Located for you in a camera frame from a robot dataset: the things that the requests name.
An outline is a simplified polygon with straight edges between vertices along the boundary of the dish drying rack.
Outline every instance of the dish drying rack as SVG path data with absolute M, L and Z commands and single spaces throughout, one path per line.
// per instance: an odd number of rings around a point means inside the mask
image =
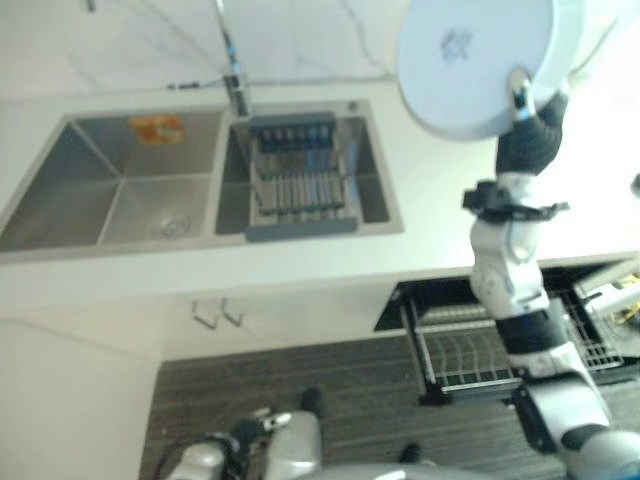
M 545 277 L 546 288 L 552 301 L 564 308 L 569 338 L 594 380 L 608 383 L 615 370 L 623 370 L 617 367 L 624 366 L 625 359 L 606 332 L 598 329 L 573 288 L 553 272 L 551 277 Z M 385 312 L 392 310 L 407 332 L 421 404 L 505 400 L 519 385 L 495 321 L 475 301 L 467 279 L 400 284 Z
M 354 146 L 333 113 L 256 117 L 249 128 L 250 240 L 357 230 L 355 158 L 342 148 Z

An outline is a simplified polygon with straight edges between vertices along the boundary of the dark floor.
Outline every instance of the dark floor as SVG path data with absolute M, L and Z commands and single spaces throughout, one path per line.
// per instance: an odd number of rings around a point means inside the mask
M 227 430 L 263 406 L 290 409 L 297 394 L 325 396 L 325 462 L 397 457 L 416 440 L 430 459 L 500 478 L 560 478 L 561 465 L 529 449 L 516 415 L 499 402 L 416 405 L 404 337 L 165 363 L 149 418 L 140 480 L 174 439 Z M 640 431 L 640 383 L 603 389 L 618 426 Z

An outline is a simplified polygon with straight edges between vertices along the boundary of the white bowl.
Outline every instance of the white bowl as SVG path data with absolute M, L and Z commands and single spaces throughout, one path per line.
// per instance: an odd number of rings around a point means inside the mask
M 397 59 L 408 109 L 449 139 L 507 132 L 511 71 L 530 73 L 544 106 L 569 72 L 584 9 L 584 0 L 412 0 Z

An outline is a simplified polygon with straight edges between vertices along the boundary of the white countertop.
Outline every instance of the white countertop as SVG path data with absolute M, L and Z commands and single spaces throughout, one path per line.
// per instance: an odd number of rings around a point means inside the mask
M 543 238 L 551 263 L 620 258 L 640 249 L 640 97 L 592 82 L 573 95 L 565 140 L 541 177 L 561 214 Z M 462 194 L 493 176 L 495 141 L 451 143 L 422 130 L 394 84 L 256 88 L 252 100 L 369 99 L 404 232 L 204 250 L 0 265 L 0 313 L 25 307 L 161 295 L 238 296 L 340 283 L 452 275 L 473 263 L 473 216 Z M 0 210 L 67 113 L 221 104 L 220 90 L 133 92 L 0 104 Z

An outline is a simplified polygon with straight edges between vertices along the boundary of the chrome faucet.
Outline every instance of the chrome faucet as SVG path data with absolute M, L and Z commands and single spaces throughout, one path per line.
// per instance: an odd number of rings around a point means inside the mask
M 249 85 L 245 73 L 242 71 L 238 61 L 238 51 L 231 40 L 229 27 L 224 14 L 224 0 L 213 0 L 216 9 L 218 25 L 222 32 L 224 45 L 229 57 L 229 66 L 223 72 L 224 85 L 231 102 L 231 108 L 238 117 L 248 117 L 251 115 L 251 103 L 249 101 Z

